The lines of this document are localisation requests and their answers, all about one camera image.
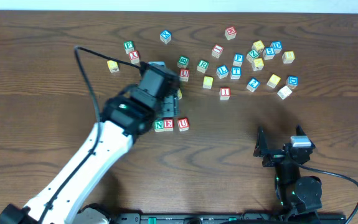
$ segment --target alphabet block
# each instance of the alphabet block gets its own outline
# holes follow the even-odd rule
[[[172,34],[169,31],[164,30],[161,32],[161,35],[159,36],[159,38],[161,39],[162,42],[167,44],[167,43],[169,43],[169,41],[172,40]]]
[[[137,52],[137,50],[135,50],[134,52],[130,52],[129,58],[130,58],[131,63],[139,63],[140,62],[140,56],[139,56],[139,52]]]
[[[263,59],[261,59],[261,58],[256,58],[252,62],[253,71],[259,71],[263,68],[263,66],[265,66],[265,64],[263,63]]]
[[[123,43],[123,46],[125,47],[126,54],[134,52],[134,45],[132,41],[126,41]]]
[[[278,82],[279,82],[280,80],[281,80],[280,77],[278,77],[278,76],[276,76],[276,75],[273,74],[273,75],[270,77],[270,79],[268,80],[267,85],[270,86],[270,87],[272,87],[272,88],[276,88],[276,86],[277,86],[277,84],[278,84]]]
[[[154,121],[154,130],[155,130],[155,132],[164,131],[164,121],[163,120]]]
[[[179,68],[187,68],[189,65],[189,59],[185,56],[180,56],[179,61],[177,62],[177,66]]]
[[[252,49],[256,50],[259,54],[263,52],[263,49],[265,48],[265,45],[261,40],[256,41],[252,45]]]
[[[173,119],[164,120],[164,131],[173,131]]]
[[[295,60],[295,54],[293,53],[293,51],[284,52],[284,54],[283,54],[283,62],[284,63],[292,63],[293,60]]]
[[[230,88],[220,88],[219,95],[220,95],[220,100],[230,99],[231,96]]]
[[[266,47],[265,50],[263,51],[263,59],[265,60],[273,59],[274,55],[275,55],[274,49],[271,47]]]
[[[189,76],[190,76],[190,70],[183,69],[183,68],[180,69],[180,75],[179,75],[180,80],[182,80],[184,82],[188,82]]]
[[[283,46],[281,45],[281,41],[275,41],[271,43],[270,47],[274,49],[274,53],[278,54],[283,49]]]
[[[212,77],[204,77],[204,85],[202,87],[211,89],[214,79]]]
[[[285,85],[288,86],[290,89],[295,89],[298,86],[298,77],[290,75],[285,82]]]
[[[252,63],[253,60],[259,57],[259,53],[256,50],[251,50],[247,54],[247,60]]]
[[[242,54],[235,54],[234,55],[233,66],[241,67],[242,62],[243,62],[243,55]]]
[[[277,95],[280,96],[281,99],[285,99],[287,98],[290,94],[292,93],[292,90],[288,88],[288,86],[284,86],[283,88],[281,88]]]
[[[219,68],[216,69],[216,75],[222,79],[222,78],[225,78],[227,77],[228,75],[228,69],[225,65],[223,66],[220,66]]]
[[[179,125],[180,131],[187,131],[190,127],[189,120],[187,118],[177,120],[177,124]]]
[[[197,71],[198,72],[202,72],[205,73],[206,70],[208,69],[209,66],[209,62],[204,61],[204,60],[200,60],[197,66]]]
[[[223,47],[216,44],[215,47],[212,49],[212,56],[219,58],[222,53],[223,53]]]
[[[232,67],[231,68],[231,79],[240,79],[241,78],[241,68]]]
[[[254,92],[259,87],[260,82],[256,78],[252,78],[247,85],[247,90]]]
[[[119,67],[118,67],[118,63],[114,62],[114,61],[107,61],[106,64],[108,65],[108,68],[110,69],[110,72],[119,72]]]
[[[227,40],[234,39],[237,34],[237,31],[234,29],[234,27],[229,27],[224,32],[224,35],[226,36]]]

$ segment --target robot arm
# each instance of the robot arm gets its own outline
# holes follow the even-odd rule
[[[94,125],[82,147],[55,179],[36,197],[30,199],[23,209],[8,205],[0,214],[0,223],[38,223],[44,211],[47,213],[43,223],[73,222],[83,202],[105,172],[130,150],[139,135],[149,131],[157,117],[166,117],[166,101],[177,94],[179,77],[166,67],[141,62],[140,73],[143,79],[138,86],[130,85],[118,96],[106,101],[101,122]],[[128,91],[130,97],[125,97],[124,94]],[[170,117],[177,115],[171,111],[168,112]],[[90,154],[90,149],[94,147],[93,154]],[[62,190],[50,209],[47,209],[50,199],[61,186]]]

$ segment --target green block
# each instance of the green block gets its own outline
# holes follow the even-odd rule
[[[185,56],[180,56],[178,63],[181,65],[187,65],[189,63],[189,59]]]
[[[164,129],[164,121],[163,120],[156,120],[154,122],[154,129],[155,130]]]
[[[200,60],[198,63],[198,66],[201,68],[204,68],[204,69],[206,69],[208,67],[208,65],[209,65],[209,62],[204,61],[204,60]]]
[[[156,218],[148,218],[148,224],[156,224]]]
[[[133,42],[132,41],[127,41],[125,43],[123,43],[125,49],[130,49],[133,48]]]
[[[253,59],[259,57],[259,53],[256,50],[249,51],[249,56],[251,56]]]

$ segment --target yellow block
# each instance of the yellow block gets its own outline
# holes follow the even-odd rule
[[[277,85],[280,80],[281,80],[280,77],[273,74],[268,81]]]
[[[293,53],[293,51],[284,52],[284,55],[285,55],[285,59],[295,59],[295,54]]]
[[[214,79],[212,77],[204,77],[204,85],[212,85]]]

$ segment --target wooden table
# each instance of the wooden table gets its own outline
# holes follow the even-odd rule
[[[233,40],[224,37],[228,26],[237,28]],[[173,36],[167,45],[159,40],[164,29]],[[270,147],[279,148],[301,124],[317,145],[306,165],[358,181],[358,15],[0,11],[0,212],[40,192],[95,122],[73,46],[129,61],[127,40],[134,41],[141,60],[165,61],[176,72],[179,56],[190,58],[180,100],[190,130],[142,136],[86,203],[144,213],[280,207],[274,169],[253,157],[259,125]],[[234,53],[246,54],[256,40],[280,40],[296,60],[284,65],[280,54],[259,72],[244,62],[241,79],[219,80],[216,68],[231,67]],[[220,59],[211,56],[215,44],[224,47]],[[105,60],[82,55],[101,105],[139,80],[133,68],[121,65],[111,74]],[[210,62],[211,90],[202,88],[200,59]],[[272,73],[282,78],[274,90],[265,85]],[[299,76],[300,84],[281,100],[276,92],[288,75]],[[245,89],[251,77],[261,82],[254,93]],[[228,101],[219,100],[222,86],[232,90]],[[323,181],[323,211],[350,214],[358,198],[355,185],[301,173]]]

